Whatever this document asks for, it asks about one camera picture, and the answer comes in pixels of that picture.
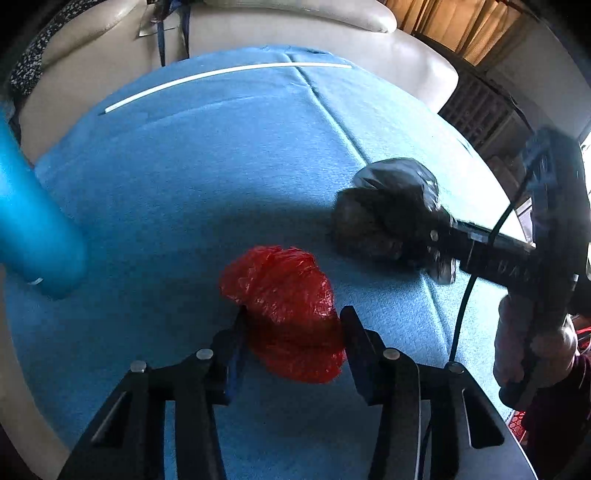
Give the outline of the gloved right hand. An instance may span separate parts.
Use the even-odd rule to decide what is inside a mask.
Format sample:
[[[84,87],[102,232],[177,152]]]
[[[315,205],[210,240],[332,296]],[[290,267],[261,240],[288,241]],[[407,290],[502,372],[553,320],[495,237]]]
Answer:
[[[559,327],[528,338],[532,324],[531,301],[511,294],[501,300],[493,368],[500,387],[523,380],[522,361],[527,348],[538,358],[532,380],[536,388],[551,387],[570,374],[578,356],[577,335],[571,318],[566,315]]]

